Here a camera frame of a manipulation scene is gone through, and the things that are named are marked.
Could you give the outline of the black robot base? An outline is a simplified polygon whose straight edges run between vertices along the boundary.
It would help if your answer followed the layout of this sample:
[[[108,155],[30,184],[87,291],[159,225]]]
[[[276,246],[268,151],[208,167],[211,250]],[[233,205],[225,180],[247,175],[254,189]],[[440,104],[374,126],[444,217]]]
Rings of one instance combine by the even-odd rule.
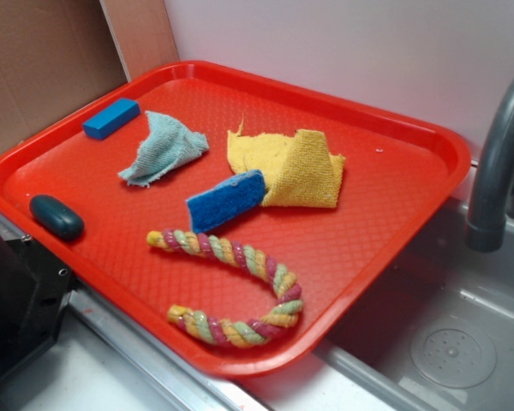
[[[37,240],[0,236],[0,383],[55,344],[71,277]]]

